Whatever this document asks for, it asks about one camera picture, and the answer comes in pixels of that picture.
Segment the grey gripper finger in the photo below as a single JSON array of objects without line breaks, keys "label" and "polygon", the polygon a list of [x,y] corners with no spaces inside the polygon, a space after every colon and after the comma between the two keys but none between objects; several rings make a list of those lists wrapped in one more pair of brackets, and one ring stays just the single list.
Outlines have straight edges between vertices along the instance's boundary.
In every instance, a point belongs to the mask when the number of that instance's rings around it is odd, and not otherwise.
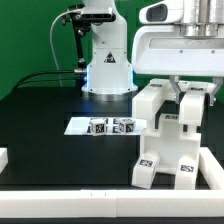
[{"label": "grey gripper finger", "polygon": [[209,93],[209,105],[213,106],[215,103],[215,95],[218,93],[220,88],[223,86],[224,83],[224,77],[213,77],[212,78],[212,84],[213,88],[211,89],[211,92]]},{"label": "grey gripper finger", "polygon": [[170,76],[169,77],[170,84],[175,92],[175,101],[176,103],[180,102],[180,94],[181,94],[181,89],[179,86],[179,77],[178,76]]}]

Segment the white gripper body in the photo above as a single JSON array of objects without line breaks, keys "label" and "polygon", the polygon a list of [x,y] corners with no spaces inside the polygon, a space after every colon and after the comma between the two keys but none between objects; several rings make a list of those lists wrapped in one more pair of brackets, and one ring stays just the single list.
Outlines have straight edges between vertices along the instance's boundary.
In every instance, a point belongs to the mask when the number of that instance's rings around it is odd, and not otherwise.
[{"label": "white gripper body", "polygon": [[224,0],[162,0],[139,12],[138,74],[224,77]]}]

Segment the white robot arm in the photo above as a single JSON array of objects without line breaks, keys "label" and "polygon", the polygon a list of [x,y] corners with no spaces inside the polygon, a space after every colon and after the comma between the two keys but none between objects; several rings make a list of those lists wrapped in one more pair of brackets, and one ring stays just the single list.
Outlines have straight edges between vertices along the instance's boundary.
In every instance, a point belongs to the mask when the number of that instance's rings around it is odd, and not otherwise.
[{"label": "white robot arm", "polygon": [[85,92],[125,94],[133,75],[167,75],[175,92],[182,76],[211,77],[214,96],[224,79],[224,0],[161,0],[139,12],[132,55],[126,55],[127,23],[115,0],[83,0],[81,18],[93,31]]}]

